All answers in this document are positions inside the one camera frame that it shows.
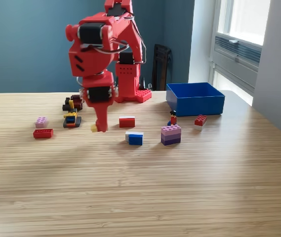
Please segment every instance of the purple lego brick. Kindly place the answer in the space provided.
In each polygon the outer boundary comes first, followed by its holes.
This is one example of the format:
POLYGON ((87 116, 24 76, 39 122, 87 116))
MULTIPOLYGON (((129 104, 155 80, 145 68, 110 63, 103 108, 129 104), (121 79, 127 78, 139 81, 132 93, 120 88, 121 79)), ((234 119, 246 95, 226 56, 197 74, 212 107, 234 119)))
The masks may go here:
POLYGON ((35 123, 36 128, 45 128, 47 127, 47 117, 39 117, 35 123))
POLYGON ((161 138, 161 143, 164 144, 165 146, 176 144, 176 143, 180 143, 180 142, 181 142, 181 138, 177 138, 177 139, 173 139, 173 140, 168 140, 168 141, 165 141, 165 140, 163 140, 161 138))
POLYGON ((161 128, 161 134, 163 134, 164 136, 174 135, 179 133, 181 133, 181 127, 179 125, 165 126, 161 128))
POLYGON ((161 139, 163 139, 164 141, 174 140, 174 139, 177 139, 177 138, 181 138, 181 133, 173 134, 173 135, 167 135, 167 136, 164 136, 163 134, 161 134, 161 139))

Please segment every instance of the white wall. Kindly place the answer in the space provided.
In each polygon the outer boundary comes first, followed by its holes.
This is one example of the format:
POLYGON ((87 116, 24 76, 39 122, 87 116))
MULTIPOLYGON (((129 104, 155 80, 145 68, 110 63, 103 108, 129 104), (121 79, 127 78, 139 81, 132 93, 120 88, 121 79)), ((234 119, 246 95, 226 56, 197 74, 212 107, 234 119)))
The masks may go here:
POLYGON ((189 82, 208 82, 215 5, 216 0, 195 0, 189 82))
POLYGON ((253 107, 281 129, 281 0, 271 0, 253 107))

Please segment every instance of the red robotic arm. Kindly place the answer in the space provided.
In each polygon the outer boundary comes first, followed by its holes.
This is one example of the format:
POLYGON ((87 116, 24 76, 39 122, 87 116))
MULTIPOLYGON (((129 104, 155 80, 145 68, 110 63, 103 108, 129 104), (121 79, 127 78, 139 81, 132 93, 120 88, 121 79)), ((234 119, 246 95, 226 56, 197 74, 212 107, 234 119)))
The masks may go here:
MULTIPOLYGON (((119 78, 116 101, 144 102, 143 92, 137 97, 140 64, 143 63, 142 39, 134 22, 131 0, 106 0, 105 10, 105 13, 84 18, 78 25, 66 27, 67 39, 74 40, 69 50, 72 74, 82 77, 83 97, 87 105, 95 109, 97 121, 92 131, 102 132, 108 128, 107 107, 113 104, 116 95, 113 74, 106 70, 113 60, 119 61, 116 65, 119 78), (129 46, 133 57, 123 64, 120 52, 129 46)), ((147 93, 147 98, 150 97, 151 92, 147 93)))

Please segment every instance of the white lego brick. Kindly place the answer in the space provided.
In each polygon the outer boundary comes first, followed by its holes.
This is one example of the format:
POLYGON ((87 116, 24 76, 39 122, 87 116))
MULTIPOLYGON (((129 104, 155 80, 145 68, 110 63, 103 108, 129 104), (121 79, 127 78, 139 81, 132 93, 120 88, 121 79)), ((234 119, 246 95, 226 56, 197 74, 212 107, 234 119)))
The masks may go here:
POLYGON ((206 123, 207 123, 207 121, 204 123, 203 126, 198 126, 198 125, 193 124, 193 128, 196 130, 202 131, 203 128, 205 127, 206 123))
POLYGON ((120 119, 134 119, 135 116, 120 116, 120 119))
POLYGON ((142 135, 142 139, 144 140, 144 133, 143 132, 126 132, 125 133, 125 141, 129 142, 129 135, 134 134, 134 135, 142 135))

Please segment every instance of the black chair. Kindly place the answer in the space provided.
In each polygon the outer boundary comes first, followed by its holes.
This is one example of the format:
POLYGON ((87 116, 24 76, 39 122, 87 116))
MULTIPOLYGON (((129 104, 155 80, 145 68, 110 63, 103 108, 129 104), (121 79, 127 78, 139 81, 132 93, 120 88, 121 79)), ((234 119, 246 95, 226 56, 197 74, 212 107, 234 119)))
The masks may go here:
POLYGON ((166 86, 166 76, 167 76, 167 69, 170 64, 172 64, 172 53, 171 49, 160 45, 155 44, 155 54, 154 54, 154 64, 152 69, 152 90, 157 90, 157 83, 158 83, 158 63, 161 64, 161 77, 159 81, 159 89, 158 90, 165 90, 166 86))

